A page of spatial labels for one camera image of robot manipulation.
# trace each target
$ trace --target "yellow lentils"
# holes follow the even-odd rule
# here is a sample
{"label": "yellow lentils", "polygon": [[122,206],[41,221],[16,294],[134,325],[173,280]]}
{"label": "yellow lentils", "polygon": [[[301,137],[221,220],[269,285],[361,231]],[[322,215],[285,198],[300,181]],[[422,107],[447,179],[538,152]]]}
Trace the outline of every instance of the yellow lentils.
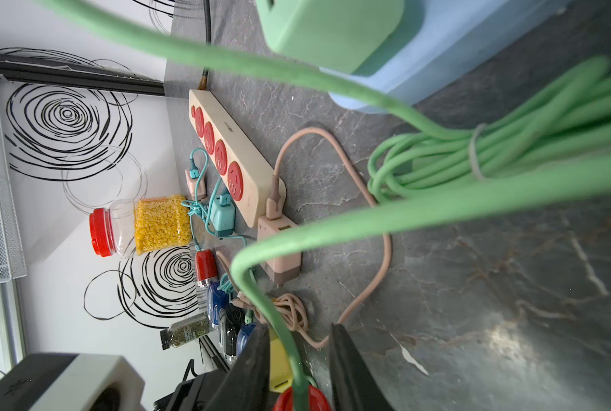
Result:
{"label": "yellow lentils", "polygon": [[188,209],[182,195],[141,199],[135,210],[135,242],[137,254],[191,242]]}

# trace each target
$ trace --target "light blue container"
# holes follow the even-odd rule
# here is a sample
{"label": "light blue container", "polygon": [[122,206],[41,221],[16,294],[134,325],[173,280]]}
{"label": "light blue container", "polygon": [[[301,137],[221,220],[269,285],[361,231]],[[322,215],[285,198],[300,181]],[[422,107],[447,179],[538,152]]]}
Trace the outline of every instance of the light blue container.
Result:
{"label": "light blue container", "polygon": [[[571,0],[420,0],[415,37],[369,77],[337,74],[413,105],[473,70]],[[331,94],[345,109],[382,112]]]}

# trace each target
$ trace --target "red jar lid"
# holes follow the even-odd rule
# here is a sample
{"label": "red jar lid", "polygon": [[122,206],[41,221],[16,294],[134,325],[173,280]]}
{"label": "red jar lid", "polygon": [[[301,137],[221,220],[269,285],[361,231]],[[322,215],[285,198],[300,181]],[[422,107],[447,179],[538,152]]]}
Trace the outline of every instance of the red jar lid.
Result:
{"label": "red jar lid", "polygon": [[[328,405],[326,397],[320,390],[310,385],[308,395],[310,397],[310,411],[331,411],[331,406]],[[273,411],[292,411],[292,398],[292,387],[289,387],[280,394],[276,405],[273,406]]]}
{"label": "red jar lid", "polygon": [[95,209],[88,216],[93,251],[101,257],[109,257],[113,252],[112,218],[108,209]]}
{"label": "red jar lid", "polygon": [[217,263],[211,250],[196,251],[196,281],[217,277]]}

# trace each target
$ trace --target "mint green container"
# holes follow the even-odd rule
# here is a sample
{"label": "mint green container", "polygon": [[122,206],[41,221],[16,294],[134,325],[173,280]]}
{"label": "mint green container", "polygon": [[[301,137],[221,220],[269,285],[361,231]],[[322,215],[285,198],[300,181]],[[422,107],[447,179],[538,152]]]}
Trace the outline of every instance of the mint green container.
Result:
{"label": "mint green container", "polygon": [[276,53],[351,74],[399,25],[405,0],[256,0]]}

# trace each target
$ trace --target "green cable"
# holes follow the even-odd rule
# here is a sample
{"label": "green cable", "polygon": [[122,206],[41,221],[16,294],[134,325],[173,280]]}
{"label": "green cable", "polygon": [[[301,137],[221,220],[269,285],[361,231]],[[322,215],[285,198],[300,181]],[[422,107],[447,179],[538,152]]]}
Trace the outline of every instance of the green cable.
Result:
{"label": "green cable", "polygon": [[[611,147],[608,67],[604,57],[587,60],[490,125],[476,143],[482,174],[504,177]],[[469,138],[444,141],[426,133],[391,137],[370,156],[369,191],[384,202],[467,184],[475,179],[468,145]]]}
{"label": "green cable", "polygon": [[[184,64],[342,94],[382,107],[421,131],[386,140],[372,154],[369,164],[372,179],[368,187],[380,201],[391,197],[408,200],[285,231],[245,248],[233,260],[230,275],[266,316],[288,353],[297,411],[308,409],[308,380],[301,357],[280,315],[245,275],[246,270],[268,259],[385,232],[611,193],[611,154],[537,168],[544,162],[601,151],[611,145],[611,123],[606,122],[611,117],[611,78],[603,79],[609,68],[606,58],[596,57],[569,70],[489,125],[476,142],[476,154],[482,173],[501,178],[477,183],[470,174],[467,153],[473,130],[441,127],[399,100],[304,64],[164,36],[81,0],[41,1],[93,31],[138,50]],[[379,169],[376,163],[383,154],[386,156]],[[404,172],[404,164],[411,168]],[[426,195],[417,195],[420,191]]]}

